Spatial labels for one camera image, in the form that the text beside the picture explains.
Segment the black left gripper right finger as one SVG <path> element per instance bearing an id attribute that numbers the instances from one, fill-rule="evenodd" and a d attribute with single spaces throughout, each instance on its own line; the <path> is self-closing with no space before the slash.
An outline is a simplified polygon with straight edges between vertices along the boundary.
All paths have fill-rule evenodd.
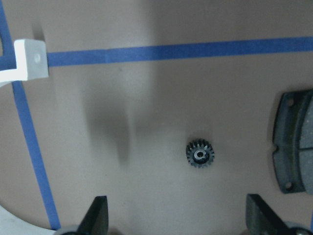
<path id="1" fill-rule="evenodd" d="M 292 234 L 292 230 L 258 194 L 246 196 L 246 226 L 251 235 Z"/>

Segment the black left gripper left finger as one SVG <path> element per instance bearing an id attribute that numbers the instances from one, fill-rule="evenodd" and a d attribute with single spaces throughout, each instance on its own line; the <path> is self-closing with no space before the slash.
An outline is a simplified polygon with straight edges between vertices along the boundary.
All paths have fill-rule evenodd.
<path id="1" fill-rule="evenodd" d="M 107 197 L 96 196 L 76 232 L 79 235 L 106 235 L 108 228 Z"/>

